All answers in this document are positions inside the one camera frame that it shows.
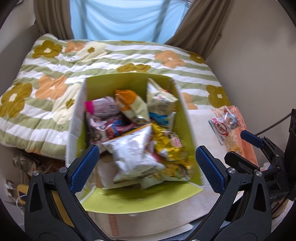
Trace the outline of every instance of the striped blanket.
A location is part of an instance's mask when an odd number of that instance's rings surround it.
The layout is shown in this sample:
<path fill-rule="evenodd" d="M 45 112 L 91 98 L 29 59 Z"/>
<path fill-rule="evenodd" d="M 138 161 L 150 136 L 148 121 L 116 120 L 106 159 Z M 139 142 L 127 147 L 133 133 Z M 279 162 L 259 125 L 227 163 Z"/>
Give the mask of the striped blanket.
<path fill-rule="evenodd" d="M 36 40 L 1 96 L 1 143 L 64 160 L 81 84 L 87 77 L 117 72 L 174 78 L 190 110 L 230 105 L 215 75 L 195 53 L 151 42 L 62 41 L 46 34 Z"/>

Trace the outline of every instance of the orange snack bag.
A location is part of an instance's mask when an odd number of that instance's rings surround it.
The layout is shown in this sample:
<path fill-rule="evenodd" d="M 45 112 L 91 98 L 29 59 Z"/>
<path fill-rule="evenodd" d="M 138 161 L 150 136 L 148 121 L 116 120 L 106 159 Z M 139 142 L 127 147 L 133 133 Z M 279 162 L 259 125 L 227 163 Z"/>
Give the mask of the orange snack bag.
<path fill-rule="evenodd" d="M 133 123 L 142 125 L 150 121 L 147 104 L 131 90 L 115 90 L 119 110 Z"/>

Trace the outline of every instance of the chip bag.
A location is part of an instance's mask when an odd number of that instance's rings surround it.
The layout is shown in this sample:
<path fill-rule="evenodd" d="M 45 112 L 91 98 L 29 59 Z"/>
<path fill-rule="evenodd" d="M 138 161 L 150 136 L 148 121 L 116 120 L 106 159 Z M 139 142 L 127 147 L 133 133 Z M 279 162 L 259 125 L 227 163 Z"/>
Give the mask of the chip bag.
<path fill-rule="evenodd" d="M 115 101 L 120 111 L 136 125 L 150 121 L 147 104 L 131 90 L 115 90 Z"/>
<path fill-rule="evenodd" d="M 148 78 L 147 105 L 150 118 L 162 127 L 172 129 L 178 99 Z"/>
<path fill-rule="evenodd" d="M 165 169 L 156 158 L 145 151 L 151 135 L 151 124 L 144 125 L 103 145 L 113 154 L 118 173 L 113 182 L 140 178 Z"/>
<path fill-rule="evenodd" d="M 168 161 L 179 161 L 181 164 L 188 158 L 186 149 L 182 146 L 178 135 L 152 123 L 153 140 L 157 154 Z"/>

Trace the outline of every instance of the light blue curtain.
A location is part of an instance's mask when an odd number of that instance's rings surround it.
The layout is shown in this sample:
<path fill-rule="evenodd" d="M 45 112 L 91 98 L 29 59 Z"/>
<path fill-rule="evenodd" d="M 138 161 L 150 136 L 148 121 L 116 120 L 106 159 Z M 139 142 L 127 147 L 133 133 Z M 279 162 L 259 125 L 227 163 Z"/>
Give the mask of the light blue curtain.
<path fill-rule="evenodd" d="M 70 0 L 75 39 L 165 43 L 189 4 L 186 0 Z"/>

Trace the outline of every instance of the snack bag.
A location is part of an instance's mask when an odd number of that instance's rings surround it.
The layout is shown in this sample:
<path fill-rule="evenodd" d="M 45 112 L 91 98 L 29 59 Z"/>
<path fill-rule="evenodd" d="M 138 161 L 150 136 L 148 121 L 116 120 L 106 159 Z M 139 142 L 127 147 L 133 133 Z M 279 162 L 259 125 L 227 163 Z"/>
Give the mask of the snack bag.
<path fill-rule="evenodd" d="M 86 101 L 85 108 L 87 112 L 102 118 L 102 120 L 120 113 L 114 99 L 110 96 L 97 100 Z"/>
<path fill-rule="evenodd" d="M 105 126 L 106 121 L 103 121 L 100 117 L 94 116 L 86 112 L 86 120 L 89 126 L 90 136 L 93 144 L 102 143 L 108 141 Z"/>
<path fill-rule="evenodd" d="M 134 124 L 150 121 L 147 104 L 131 90 L 115 90 L 115 101 L 120 111 Z"/>
<path fill-rule="evenodd" d="M 175 132 L 168 131 L 155 122 L 152 123 L 152 130 L 157 154 L 168 161 L 179 161 L 181 164 L 187 160 L 188 153 Z"/>
<path fill-rule="evenodd" d="M 178 99 L 148 78 L 147 105 L 150 118 L 162 127 L 172 129 Z"/>
<path fill-rule="evenodd" d="M 153 185 L 162 183 L 164 181 L 189 181 L 190 177 L 186 172 L 186 168 L 182 165 L 170 162 L 164 158 L 158 159 L 159 163 L 165 165 L 165 169 L 149 176 L 143 177 L 139 180 L 141 189 L 146 189 Z"/>
<path fill-rule="evenodd" d="M 127 124 L 122 114 L 102 120 L 100 117 L 86 112 L 86 119 L 89 125 L 91 143 L 97 145 L 101 153 L 106 150 L 101 143 L 119 137 L 137 127 L 133 123 Z"/>
<path fill-rule="evenodd" d="M 96 186 L 103 189 L 112 189 L 126 187 L 139 183 L 137 179 L 114 183 L 113 179 L 117 174 L 117 166 L 113 161 L 113 157 L 109 153 L 100 155 L 97 165 L 94 168 L 96 177 Z"/>
<path fill-rule="evenodd" d="M 231 130 L 241 126 L 235 115 L 227 107 L 224 107 L 222 117 L 209 119 L 209 123 L 221 144 L 224 143 Z"/>
<path fill-rule="evenodd" d="M 165 166 L 158 163 L 152 154 L 145 151 L 151 132 L 151 124 L 147 124 L 103 143 L 113 154 L 113 160 L 118 167 L 118 173 L 113 179 L 114 183 L 144 177 L 165 169 Z"/>

